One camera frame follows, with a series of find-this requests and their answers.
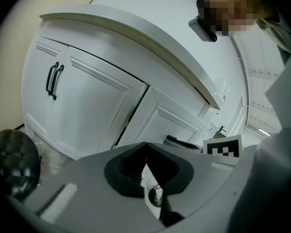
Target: cabinet door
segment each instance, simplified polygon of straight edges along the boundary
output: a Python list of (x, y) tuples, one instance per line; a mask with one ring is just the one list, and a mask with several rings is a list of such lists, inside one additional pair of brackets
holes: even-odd
[(176, 101), (150, 87), (124, 131), (118, 147), (138, 143), (163, 143), (168, 135), (193, 142), (206, 124)]
[[(49, 118), (51, 108), (48, 106), (52, 97), (46, 91), (48, 74), (56, 62), (59, 62), (60, 66), (63, 53), (67, 50), (68, 46), (64, 44), (37, 37), (36, 41), (31, 44), (24, 67), (22, 81), (24, 120), (45, 140), (49, 140), (49, 132), (52, 127)], [(49, 88), (56, 69), (52, 69)]]
[(57, 149), (73, 159), (109, 150), (146, 85), (115, 66), (69, 47), (54, 102)]

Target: wall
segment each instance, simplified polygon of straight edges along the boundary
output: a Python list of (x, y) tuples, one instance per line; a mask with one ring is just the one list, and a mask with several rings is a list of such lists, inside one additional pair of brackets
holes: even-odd
[(237, 52), (229, 37), (203, 42), (188, 22), (197, 16), (196, 0), (93, 0), (92, 4), (112, 6), (133, 13), (170, 34), (201, 64), (226, 101), (219, 112), (220, 123), (230, 125), (241, 94), (247, 101), (245, 77)]
[(259, 144), (263, 140), (261, 137), (257, 136), (247, 128), (242, 130), (241, 136), (243, 149), (251, 145)]
[(47, 8), (91, 0), (19, 0), (0, 27), (0, 130), (23, 123), (20, 104), (22, 70), (31, 39)]

